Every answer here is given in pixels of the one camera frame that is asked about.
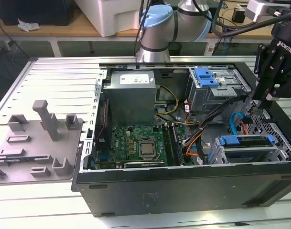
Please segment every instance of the black computer case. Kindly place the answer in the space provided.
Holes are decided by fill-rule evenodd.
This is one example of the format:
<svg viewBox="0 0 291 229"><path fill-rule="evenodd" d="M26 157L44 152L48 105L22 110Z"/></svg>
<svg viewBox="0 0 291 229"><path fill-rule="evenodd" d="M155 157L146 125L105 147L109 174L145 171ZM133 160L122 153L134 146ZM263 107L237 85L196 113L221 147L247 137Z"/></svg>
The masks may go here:
<svg viewBox="0 0 291 229"><path fill-rule="evenodd" d="M18 18L39 25L68 25L74 15L73 0L0 0L0 18L17 25Z"/></svg>

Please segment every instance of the yellow wire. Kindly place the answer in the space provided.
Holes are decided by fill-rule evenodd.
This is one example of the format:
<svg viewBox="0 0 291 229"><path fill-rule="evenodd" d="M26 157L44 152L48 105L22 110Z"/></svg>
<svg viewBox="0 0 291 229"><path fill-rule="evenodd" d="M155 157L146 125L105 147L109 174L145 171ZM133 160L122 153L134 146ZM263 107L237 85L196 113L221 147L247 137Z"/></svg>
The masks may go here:
<svg viewBox="0 0 291 229"><path fill-rule="evenodd" d="M164 89L167 90L170 94L173 95L173 97L174 97L175 100L176 100L176 106L175 106L174 109L171 110L171 111L161 112L161 113L155 113L155 115L168 115L168 114L171 114L171 113L175 112L175 111L177 110L177 108L178 108L178 99L177 99L177 97L175 96L175 94L174 94L174 93L173 93L169 88L167 88L167 87L165 87L165 86L162 86L162 85L160 85L160 87L164 88Z"/></svg>

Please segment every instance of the blue latch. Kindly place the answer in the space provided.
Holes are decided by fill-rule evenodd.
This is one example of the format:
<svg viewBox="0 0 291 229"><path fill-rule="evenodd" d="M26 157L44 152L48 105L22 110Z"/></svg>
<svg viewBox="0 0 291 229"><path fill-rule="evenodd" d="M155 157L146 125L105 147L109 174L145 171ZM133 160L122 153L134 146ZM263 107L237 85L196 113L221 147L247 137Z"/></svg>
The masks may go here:
<svg viewBox="0 0 291 229"><path fill-rule="evenodd" d="M272 145L275 144L275 142L276 142L273 135L268 135L268 140Z"/></svg>
<svg viewBox="0 0 291 229"><path fill-rule="evenodd" d="M194 68L195 77L199 81L201 87L218 87L214 75L208 68Z"/></svg>
<svg viewBox="0 0 291 229"><path fill-rule="evenodd" d="M235 135L221 136L219 138L220 144L223 145L239 145L240 142Z"/></svg>

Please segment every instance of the table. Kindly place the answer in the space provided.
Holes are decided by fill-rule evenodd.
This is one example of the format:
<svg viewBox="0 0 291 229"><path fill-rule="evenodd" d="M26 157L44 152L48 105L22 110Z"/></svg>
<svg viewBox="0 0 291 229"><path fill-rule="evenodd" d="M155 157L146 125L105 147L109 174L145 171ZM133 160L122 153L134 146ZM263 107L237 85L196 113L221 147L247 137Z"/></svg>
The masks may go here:
<svg viewBox="0 0 291 229"><path fill-rule="evenodd" d="M245 62L253 68L254 56L171 57L173 62ZM95 82L91 73L102 62L134 62L133 57L39 58L28 62L0 103L0 141L8 131L11 114L38 119L30 108L34 100L46 99L49 112L57 118L66 113L88 119ZM285 112L291 109L280 102ZM71 181L0 186L0 229L2 228L237 228L234 222L250 224L247 229L291 229L291 193L268 208L230 209L140 216L94 218L80 193L70 190Z"/></svg>
<svg viewBox="0 0 291 229"><path fill-rule="evenodd" d="M223 17L231 19L233 9L237 2L227 2L228 8L221 9L220 15L225 12ZM245 19L243 24L248 24L251 21ZM16 41L48 41L51 44L55 57L62 57L62 52L58 46L58 42L61 41L84 41L89 42L90 50L93 51L92 42L106 41L106 42L133 42L137 34L137 30L128 30L118 32L114 36L101 37L97 30L93 27L87 17L79 10L75 11L74 18L68 26L53 26L53 25L41 25L41 29L38 31L31 31L29 33L22 31L17 26L5 26L3 23L4 30ZM255 31L250 31L241 35L236 36L232 42L238 43L261 43L271 41L272 26L261 28ZM0 41L7 41L9 38L0 29ZM212 55L214 46L218 42L218 37L214 34L208 34L207 38L204 39L207 43L205 49L205 55Z"/></svg>

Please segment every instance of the white sticker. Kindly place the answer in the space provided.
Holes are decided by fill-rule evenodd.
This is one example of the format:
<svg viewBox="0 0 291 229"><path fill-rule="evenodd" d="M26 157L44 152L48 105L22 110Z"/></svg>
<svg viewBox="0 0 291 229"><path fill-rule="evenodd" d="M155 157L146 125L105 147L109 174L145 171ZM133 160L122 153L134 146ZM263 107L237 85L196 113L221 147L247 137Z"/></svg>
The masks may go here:
<svg viewBox="0 0 291 229"><path fill-rule="evenodd" d="M121 75L120 84L150 83L148 74L124 74Z"/></svg>
<svg viewBox="0 0 291 229"><path fill-rule="evenodd" d="M218 82L225 82L225 79L224 78L216 78L216 81L218 81Z"/></svg>
<svg viewBox="0 0 291 229"><path fill-rule="evenodd" d="M197 157L196 161L197 161L197 163L199 163L200 165L203 164L203 160L202 160L200 157Z"/></svg>

